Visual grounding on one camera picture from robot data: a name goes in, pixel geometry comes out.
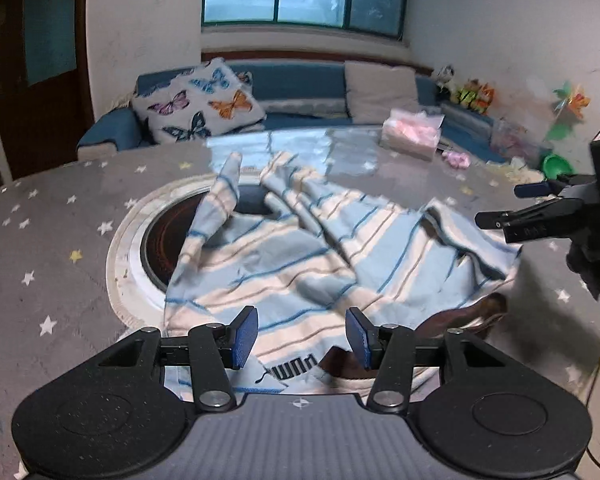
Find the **butterfly print pillow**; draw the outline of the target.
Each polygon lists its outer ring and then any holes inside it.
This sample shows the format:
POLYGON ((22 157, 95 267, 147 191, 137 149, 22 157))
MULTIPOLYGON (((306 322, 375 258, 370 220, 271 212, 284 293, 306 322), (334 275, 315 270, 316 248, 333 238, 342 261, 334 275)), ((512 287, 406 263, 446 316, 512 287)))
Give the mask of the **butterfly print pillow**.
POLYGON ((137 90, 131 105, 158 144, 222 136, 265 118, 248 84, 222 58, 137 90))

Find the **panda plush toy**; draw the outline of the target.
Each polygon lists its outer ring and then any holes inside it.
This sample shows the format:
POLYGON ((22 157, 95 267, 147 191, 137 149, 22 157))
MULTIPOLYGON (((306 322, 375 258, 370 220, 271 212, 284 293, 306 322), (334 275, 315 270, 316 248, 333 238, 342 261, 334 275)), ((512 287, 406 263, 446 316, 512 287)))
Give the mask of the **panda plush toy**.
POLYGON ((455 90, 455 70, 451 64, 445 65, 437 73, 434 74, 432 79, 436 84, 436 101, 449 101, 452 93, 455 90))

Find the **pink tissue pack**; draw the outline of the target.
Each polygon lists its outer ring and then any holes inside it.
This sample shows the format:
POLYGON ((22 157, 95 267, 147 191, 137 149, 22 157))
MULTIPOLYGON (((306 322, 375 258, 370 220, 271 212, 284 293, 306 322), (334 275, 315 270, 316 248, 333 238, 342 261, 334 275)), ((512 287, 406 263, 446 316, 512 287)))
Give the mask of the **pink tissue pack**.
POLYGON ((381 128, 379 144, 395 152, 431 160, 441 139, 443 115, 393 108, 381 128))

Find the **green plastic bowl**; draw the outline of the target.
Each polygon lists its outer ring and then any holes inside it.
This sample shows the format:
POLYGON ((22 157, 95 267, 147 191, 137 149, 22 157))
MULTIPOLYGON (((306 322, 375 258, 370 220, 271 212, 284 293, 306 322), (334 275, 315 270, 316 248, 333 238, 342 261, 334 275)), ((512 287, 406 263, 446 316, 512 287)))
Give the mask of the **green plastic bowl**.
POLYGON ((574 168, 570 162, 555 153, 548 154, 543 158, 541 169, 544 176, 550 180, 574 174, 574 168))

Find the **clear plastic storage box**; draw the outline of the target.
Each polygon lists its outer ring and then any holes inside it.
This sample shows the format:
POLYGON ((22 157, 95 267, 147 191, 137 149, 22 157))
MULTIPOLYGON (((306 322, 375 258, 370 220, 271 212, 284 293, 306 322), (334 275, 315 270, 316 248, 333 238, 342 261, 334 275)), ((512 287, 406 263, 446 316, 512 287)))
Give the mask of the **clear plastic storage box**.
POLYGON ((505 119, 497 119, 492 126, 490 149, 506 159, 521 158, 535 168, 552 152, 546 143, 533 140, 527 129, 505 119))

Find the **dark wooden door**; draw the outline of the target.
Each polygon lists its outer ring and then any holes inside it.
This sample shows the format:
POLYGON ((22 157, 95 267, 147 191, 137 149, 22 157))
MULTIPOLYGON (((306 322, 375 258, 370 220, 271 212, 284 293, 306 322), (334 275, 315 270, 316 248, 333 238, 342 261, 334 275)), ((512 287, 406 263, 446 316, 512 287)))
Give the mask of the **dark wooden door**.
POLYGON ((93 124, 86 0, 0 0, 0 136, 12 177, 73 162, 93 124))

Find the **orange plush toys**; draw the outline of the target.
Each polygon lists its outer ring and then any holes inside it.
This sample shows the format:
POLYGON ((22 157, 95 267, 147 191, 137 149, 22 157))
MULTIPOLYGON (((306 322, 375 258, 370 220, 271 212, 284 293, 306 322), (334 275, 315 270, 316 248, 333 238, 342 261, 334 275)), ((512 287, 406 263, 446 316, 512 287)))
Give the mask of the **orange plush toys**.
POLYGON ((452 93, 451 102, 484 116, 494 96, 495 89, 490 84, 482 84, 478 79, 469 79, 452 93))

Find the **beige cushion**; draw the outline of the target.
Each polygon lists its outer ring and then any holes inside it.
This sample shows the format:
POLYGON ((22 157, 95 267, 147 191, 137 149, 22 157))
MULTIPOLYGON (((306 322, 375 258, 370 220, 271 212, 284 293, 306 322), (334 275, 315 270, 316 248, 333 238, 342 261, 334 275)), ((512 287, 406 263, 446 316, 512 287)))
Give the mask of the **beige cushion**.
POLYGON ((382 124, 392 110, 420 111, 411 67, 347 61, 343 68, 347 109, 355 124, 382 124))

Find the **pink scrunchie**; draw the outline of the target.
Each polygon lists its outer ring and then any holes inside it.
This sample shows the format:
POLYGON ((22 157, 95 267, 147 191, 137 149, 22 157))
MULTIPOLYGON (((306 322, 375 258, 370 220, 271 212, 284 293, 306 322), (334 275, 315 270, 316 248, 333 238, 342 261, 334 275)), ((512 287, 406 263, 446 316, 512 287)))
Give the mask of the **pink scrunchie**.
POLYGON ((442 158, 450 167, 458 170, 466 170, 471 165, 471 158, 466 153, 444 151, 442 158))

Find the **blue sofa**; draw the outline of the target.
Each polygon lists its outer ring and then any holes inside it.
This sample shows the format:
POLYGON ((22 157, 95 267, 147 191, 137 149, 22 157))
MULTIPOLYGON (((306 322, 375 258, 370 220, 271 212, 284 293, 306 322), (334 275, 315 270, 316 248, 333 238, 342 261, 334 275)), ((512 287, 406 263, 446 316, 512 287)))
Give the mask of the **blue sofa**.
MULTIPOLYGON (((343 62, 300 60, 230 61, 265 111, 263 122, 240 132, 350 125, 343 62)), ((445 113, 442 136, 485 160, 502 162, 490 148, 493 120, 469 110, 445 113)), ((128 104, 102 116, 79 140, 76 156, 93 160, 154 145, 148 127, 128 104)))

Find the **round black induction cooker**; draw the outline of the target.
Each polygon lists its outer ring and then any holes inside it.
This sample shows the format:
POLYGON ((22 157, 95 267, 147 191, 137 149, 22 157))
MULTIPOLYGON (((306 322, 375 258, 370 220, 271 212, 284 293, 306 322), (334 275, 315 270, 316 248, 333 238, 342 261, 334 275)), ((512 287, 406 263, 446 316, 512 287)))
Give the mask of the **round black induction cooker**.
MULTIPOLYGON (((239 185, 240 199, 236 211, 240 214, 272 216, 265 205, 265 189, 260 184, 239 185)), ((143 269, 160 292, 166 292, 178 261, 186 234, 193 222, 197 208, 208 190, 195 191, 177 200, 152 219, 140 244, 140 262, 143 269)))

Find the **blue striped knit sweater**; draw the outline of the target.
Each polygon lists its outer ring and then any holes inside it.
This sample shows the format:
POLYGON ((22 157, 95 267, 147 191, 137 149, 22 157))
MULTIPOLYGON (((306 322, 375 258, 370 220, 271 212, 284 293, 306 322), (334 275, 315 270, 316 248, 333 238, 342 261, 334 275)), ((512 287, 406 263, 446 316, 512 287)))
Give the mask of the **blue striped knit sweater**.
POLYGON ((190 224, 164 300, 170 336, 228 323, 245 306, 259 315, 246 365, 230 374, 240 393, 370 390, 321 368, 347 348, 347 310, 372 322, 419 326, 466 312, 514 280, 520 248, 430 200, 407 209, 329 182, 294 154, 260 173, 264 214, 242 214, 242 158, 228 156, 190 224))

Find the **colourful paper pinwheel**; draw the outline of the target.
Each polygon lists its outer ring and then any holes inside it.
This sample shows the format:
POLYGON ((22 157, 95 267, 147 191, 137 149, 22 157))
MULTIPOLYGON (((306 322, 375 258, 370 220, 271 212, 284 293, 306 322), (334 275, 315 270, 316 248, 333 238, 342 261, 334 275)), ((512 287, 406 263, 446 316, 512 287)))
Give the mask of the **colourful paper pinwheel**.
POLYGON ((566 81, 553 91, 556 101, 553 104, 553 122, 548 129, 547 141, 561 141, 573 134, 574 127, 584 122, 584 110, 591 98, 580 84, 566 81))

